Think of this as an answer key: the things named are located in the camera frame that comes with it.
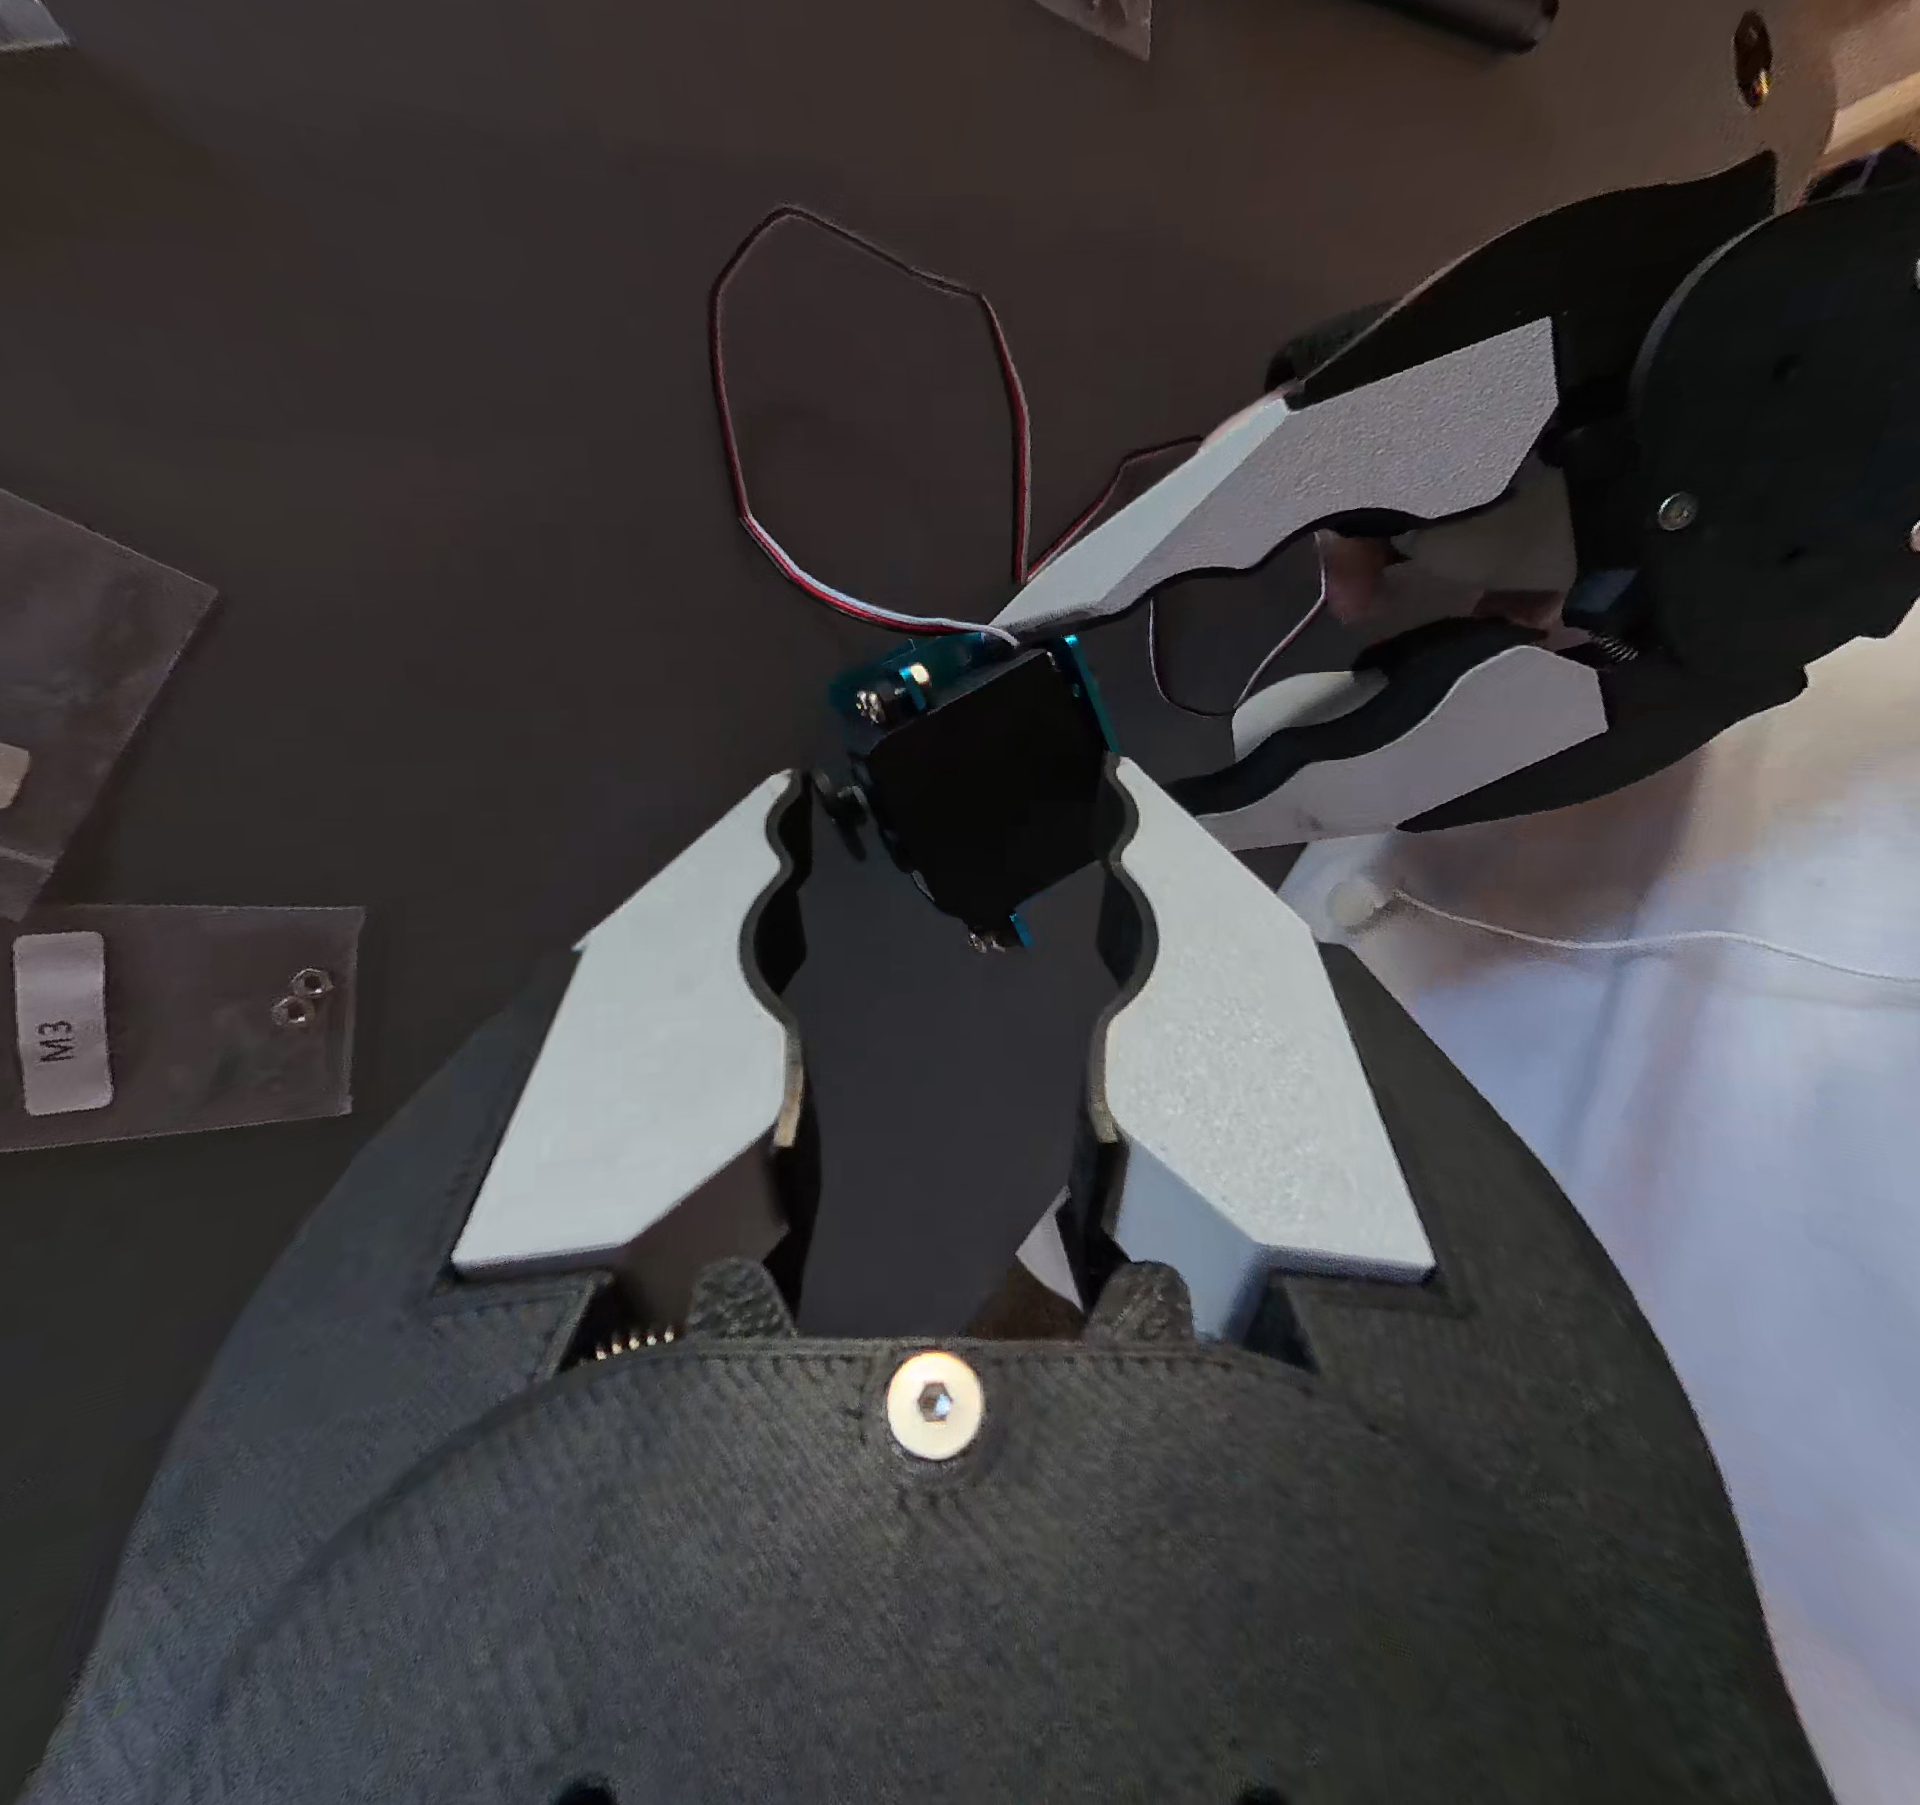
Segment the black servo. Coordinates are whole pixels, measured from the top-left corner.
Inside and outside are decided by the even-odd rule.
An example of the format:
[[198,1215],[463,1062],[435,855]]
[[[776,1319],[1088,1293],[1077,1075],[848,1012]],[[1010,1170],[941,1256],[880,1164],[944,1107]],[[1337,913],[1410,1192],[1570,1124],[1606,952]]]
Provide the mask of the black servo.
[[850,782],[891,862],[981,952],[1031,942],[1023,907],[1120,835],[1114,731],[1081,640],[909,640],[827,684]]

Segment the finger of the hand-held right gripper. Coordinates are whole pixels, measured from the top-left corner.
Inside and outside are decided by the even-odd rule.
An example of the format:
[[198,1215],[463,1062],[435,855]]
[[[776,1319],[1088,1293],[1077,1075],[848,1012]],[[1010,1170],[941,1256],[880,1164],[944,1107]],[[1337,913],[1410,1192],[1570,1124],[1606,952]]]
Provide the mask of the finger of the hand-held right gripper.
[[1353,513],[1473,513],[1505,494],[1556,401],[1547,319],[1301,409],[1263,401],[1067,545],[989,627],[1040,637],[1118,617],[1175,579],[1255,571]]
[[1166,786],[1235,852],[1396,829],[1608,733],[1595,665],[1516,627],[1426,627],[1261,689],[1234,759]]

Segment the clear bag with two nuts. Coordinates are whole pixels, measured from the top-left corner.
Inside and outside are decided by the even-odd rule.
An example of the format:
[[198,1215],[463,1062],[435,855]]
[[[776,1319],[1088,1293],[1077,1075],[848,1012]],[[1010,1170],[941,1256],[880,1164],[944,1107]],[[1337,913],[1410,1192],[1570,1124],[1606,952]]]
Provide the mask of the clear bag with two nuts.
[[360,907],[66,904],[1,939],[1,1152],[354,1107]]

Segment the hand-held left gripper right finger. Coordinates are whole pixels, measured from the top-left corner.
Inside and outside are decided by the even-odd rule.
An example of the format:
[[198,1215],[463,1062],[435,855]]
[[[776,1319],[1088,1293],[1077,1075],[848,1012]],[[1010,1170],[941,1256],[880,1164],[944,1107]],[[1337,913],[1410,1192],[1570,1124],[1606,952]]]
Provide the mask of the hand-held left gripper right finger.
[[1273,1270],[1415,1288],[1426,1229],[1317,939],[1152,776],[1109,762],[1102,870],[1118,993],[1089,1052],[1089,1124],[1116,1151],[1094,1225],[1188,1289]]

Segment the white shirt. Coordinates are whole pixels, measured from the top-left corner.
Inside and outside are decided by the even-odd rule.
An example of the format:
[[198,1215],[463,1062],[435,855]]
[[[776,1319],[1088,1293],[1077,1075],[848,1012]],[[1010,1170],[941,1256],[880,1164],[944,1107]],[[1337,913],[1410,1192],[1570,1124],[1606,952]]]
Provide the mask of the white shirt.
[[1552,1169],[1701,1421],[1838,1801],[1915,1801],[1915,617],[1653,781],[1308,848]]

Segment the person's right hand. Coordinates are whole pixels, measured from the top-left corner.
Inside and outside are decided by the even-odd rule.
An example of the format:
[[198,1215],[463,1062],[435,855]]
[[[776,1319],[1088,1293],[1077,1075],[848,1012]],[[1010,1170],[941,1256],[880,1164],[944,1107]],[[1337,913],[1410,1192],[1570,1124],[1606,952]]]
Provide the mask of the person's right hand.
[[1385,574],[1402,561],[1392,538],[1324,528],[1315,533],[1315,548],[1327,613],[1348,628],[1382,619],[1389,606]]

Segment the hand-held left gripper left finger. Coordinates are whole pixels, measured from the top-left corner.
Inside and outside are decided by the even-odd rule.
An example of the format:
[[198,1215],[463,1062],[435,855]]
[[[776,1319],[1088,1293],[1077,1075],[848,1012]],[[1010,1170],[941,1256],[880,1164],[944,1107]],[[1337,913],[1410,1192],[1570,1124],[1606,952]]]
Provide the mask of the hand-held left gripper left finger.
[[800,773],[776,771],[584,933],[457,1272],[696,1272],[780,1248],[806,831]]

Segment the clear bag with white label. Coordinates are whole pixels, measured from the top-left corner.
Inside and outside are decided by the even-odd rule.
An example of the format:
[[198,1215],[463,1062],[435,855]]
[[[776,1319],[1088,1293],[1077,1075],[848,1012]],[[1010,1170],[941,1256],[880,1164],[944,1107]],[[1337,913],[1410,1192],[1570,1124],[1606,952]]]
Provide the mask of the clear bag with white label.
[[216,591],[1,496],[1,918],[20,921]]

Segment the dark grey desk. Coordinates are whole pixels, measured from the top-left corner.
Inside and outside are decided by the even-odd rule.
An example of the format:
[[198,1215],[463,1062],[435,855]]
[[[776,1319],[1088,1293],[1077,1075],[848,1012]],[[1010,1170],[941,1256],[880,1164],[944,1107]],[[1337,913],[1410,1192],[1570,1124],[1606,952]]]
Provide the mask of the dark grey desk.
[[809,754],[860,630],[739,531],[708,292],[797,205],[994,305],[1037,537],[1319,319],[1831,130],[1809,0],[45,0],[3,68],[3,491],[219,591],[53,883],[361,907],[345,1120],[3,1159],[3,1801],[156,1465],[355,1152]]

